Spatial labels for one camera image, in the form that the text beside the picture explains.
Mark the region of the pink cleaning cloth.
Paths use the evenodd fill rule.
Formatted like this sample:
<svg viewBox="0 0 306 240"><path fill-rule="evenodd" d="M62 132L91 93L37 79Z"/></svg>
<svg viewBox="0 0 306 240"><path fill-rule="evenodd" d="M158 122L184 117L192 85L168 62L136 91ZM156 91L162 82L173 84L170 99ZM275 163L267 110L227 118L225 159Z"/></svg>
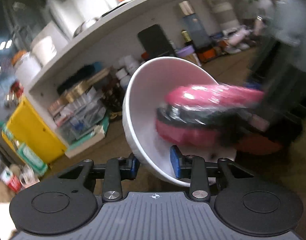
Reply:
<svg viewBox="0 0 306 240"><path fill-rule="evenodd" d="M231 146L243 136L243 116L264 93L253 88L190 85L173 89L156 109L156 131L177 146Z"/></svg>

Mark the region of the white ceramic bowl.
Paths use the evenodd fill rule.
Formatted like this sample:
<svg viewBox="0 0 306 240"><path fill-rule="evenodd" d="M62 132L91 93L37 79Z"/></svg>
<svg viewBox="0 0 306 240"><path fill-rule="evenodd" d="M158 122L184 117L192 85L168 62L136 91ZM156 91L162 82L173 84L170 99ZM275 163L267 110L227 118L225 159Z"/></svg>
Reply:
<svg viewBox="0 0 306 240"><path fill-rule="evenodd" d="M157 57L141 65L131 77L123 102L123 128L135 157L155 177L180 187L189 179L175 177L170 162L171 143L156 132L156 109L179 86L215 85L201 67L176 57Z"/></svg>

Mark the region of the clear plastic storage boxes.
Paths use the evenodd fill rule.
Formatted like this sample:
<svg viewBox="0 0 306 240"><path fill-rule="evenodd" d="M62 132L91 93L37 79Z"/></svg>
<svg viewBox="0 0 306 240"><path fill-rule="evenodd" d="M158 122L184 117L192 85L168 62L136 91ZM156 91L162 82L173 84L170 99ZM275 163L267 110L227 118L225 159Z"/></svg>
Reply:
<svg viewBox="0 0 306 240"><path fill-rule="evenodd" d="M102 92L84 80L66 90L49 107L56 124L56 132L68 143L79 140L100 122L106 107L101 102Z"/></svg>

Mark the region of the green white box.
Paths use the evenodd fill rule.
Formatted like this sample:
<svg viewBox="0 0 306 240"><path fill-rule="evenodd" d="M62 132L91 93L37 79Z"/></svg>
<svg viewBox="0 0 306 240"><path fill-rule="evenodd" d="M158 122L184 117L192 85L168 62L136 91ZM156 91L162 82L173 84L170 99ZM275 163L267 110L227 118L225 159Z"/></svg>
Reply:
<svg viewBox="0 0 306 240"><path fill-rule="evenodd" d="M37 176L44 176L48 170L48 165L42 161L42 159L36 155L35 152L33 152L33 150L29 148L26 143L17 140L12 132L7 128L6 124L3 122L1 124L1 130L12 143L18 156L33 169Z"/></svg>

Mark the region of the blue grey bottle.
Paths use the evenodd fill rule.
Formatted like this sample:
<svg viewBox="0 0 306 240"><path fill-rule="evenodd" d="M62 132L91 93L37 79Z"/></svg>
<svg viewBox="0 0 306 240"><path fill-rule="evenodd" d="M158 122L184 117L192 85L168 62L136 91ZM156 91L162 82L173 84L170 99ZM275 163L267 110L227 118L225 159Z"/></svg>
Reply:
<svg viewBox="0 0 306 240"><path fill-rule="evenodd" d="M190 2L182 1L178 5L183 15L183 21L187 27L187 31L192 38L196 48L205 49L210 47L212 41Z"/></svg>

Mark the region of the purple lidded container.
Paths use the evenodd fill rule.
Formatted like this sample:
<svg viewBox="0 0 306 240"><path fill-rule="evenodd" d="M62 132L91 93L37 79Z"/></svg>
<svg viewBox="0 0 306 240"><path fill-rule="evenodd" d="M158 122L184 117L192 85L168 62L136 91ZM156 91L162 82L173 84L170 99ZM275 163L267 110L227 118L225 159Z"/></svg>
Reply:
<svg viewBox="0 0 306 240"><path fill-rule="evenodd" d="M180 58L185 58L191 54L194 54L195 53L195 50L194 50L194 47L192 45L190 46L186 46L180 50L178 50L176 52L176 55Z"/></svg>

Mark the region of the yellow box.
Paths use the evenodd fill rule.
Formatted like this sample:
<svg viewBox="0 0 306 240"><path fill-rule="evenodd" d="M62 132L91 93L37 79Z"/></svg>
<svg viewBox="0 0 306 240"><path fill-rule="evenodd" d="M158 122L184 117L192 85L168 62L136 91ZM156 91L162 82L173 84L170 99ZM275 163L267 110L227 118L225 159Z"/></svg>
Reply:
<svg viewBox="0 0 306 240"><path fill-rule="evenodd" d="M47 164L63 156L67 150L24 96L6 126L17 140L26 143Z"/></svg>

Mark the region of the black tablet panel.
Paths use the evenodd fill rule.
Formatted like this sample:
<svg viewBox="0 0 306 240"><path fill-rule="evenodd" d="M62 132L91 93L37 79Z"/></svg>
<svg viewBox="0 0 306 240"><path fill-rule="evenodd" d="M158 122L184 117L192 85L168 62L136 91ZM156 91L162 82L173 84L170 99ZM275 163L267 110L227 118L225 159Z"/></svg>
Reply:
<svg viewBox="0 0 306 240"><path fill-rule="evenodd" d="M174 48L170 44L165 32L159 24L154 24L140 31L137 34L137 37L144 50L147 52L148 59L163 56L176 56Z"/></svg>

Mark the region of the white shelf unit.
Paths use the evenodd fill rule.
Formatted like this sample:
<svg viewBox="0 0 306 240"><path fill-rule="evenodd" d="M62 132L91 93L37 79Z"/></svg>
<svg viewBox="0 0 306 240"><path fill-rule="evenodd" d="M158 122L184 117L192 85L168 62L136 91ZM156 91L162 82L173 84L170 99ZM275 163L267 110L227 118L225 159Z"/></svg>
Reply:
<svg viewBox="0 0 306 240"><path fill-rule="evenodd" d="M189 1L209 35L220 32L220 24L209 11L207 0L134 0L103 17L89 29L73 38L28 86L28 99L52 130L56 130L48 107L58 98L57 87L86 64L101 62L112 66L122 56L139 59L144 52L137 34L154 25L162 27L175 45L183 44L181 31L182 1ZM229 0L235 11L240 0Z"/></svg>

